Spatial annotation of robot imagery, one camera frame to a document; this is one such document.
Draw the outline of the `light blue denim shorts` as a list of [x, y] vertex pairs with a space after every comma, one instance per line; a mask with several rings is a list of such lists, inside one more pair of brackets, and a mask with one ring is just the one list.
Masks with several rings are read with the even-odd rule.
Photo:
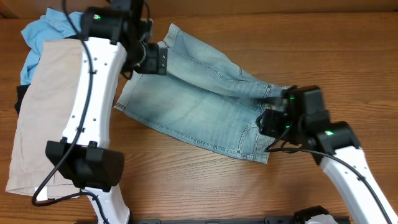
[[134, 73], [116, 109], [178, 140], [235, 159], [266, 163], [273, 138], [257, 119], [282, 88], [245, 72], [224, 53], [171, 24], [159, 48], [165, 75]]

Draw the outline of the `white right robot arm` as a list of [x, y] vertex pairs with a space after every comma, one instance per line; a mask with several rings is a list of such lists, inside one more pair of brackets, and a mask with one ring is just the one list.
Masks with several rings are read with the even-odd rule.
[[256, 120], [261, 134], [291, 147], [265, 151], [306, 152], [332, 181], [356, 223], [397, 223], [397, 214], [373, 177], [349, 124], [332, 123], [325, 109], [265, 110]]

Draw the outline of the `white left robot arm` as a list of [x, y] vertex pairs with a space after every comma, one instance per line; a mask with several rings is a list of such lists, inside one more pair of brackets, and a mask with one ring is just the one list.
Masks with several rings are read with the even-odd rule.
[[89, 198], [98, 223], [133, 221], [119, 186], [124, 155], [109, 149], [109, 122], [119, 77], [166, 73], [167, 51], [150, 41], [152, 26], [147, 2], [111, 1], [87, 8], [76, 29], [83, 50], [75, 102], [61, 139], [49, 141], [45, 154], [52, 172]]

